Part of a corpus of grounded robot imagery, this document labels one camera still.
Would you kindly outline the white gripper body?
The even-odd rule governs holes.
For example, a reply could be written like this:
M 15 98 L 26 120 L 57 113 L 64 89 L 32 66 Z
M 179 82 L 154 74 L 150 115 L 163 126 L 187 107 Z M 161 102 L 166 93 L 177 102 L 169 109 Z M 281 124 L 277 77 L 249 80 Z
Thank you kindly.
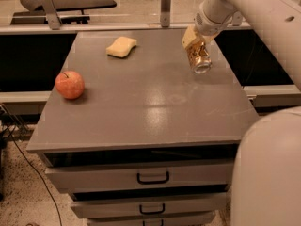
M 195 16 L 195 27 L 202 36 L 213 36 L 224 30 L 237 9 L 228 3 L 204 1 Z

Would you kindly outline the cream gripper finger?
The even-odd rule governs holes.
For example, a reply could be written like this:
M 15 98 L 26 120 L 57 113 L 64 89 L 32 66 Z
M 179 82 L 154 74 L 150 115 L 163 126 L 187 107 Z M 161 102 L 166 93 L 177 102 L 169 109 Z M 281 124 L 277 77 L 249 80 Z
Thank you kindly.
M 201 35 L 194 25 L 190 25 L 187 27 L 182 37 L 182 46 L 185 50 L 187 50 L 195 43 L 202 41 L 205 44 L 207 44 L 210 43 L 213 39 L 214 39 L 213 36 Z

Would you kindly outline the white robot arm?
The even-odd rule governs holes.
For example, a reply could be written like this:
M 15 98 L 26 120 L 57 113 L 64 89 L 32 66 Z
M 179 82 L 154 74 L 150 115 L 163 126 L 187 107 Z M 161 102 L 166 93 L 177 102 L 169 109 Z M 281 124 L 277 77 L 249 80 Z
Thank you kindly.
M 205 0 L 182 46 L 195 73 L 202 48 L 240 13 L 277 62 L 250 70 L 251 85 L 301 87 L 301 8 L 292 0 Z M 230 226 L 301 226 L 301 106 L 269 113 L 244 134 L 234 161 Z

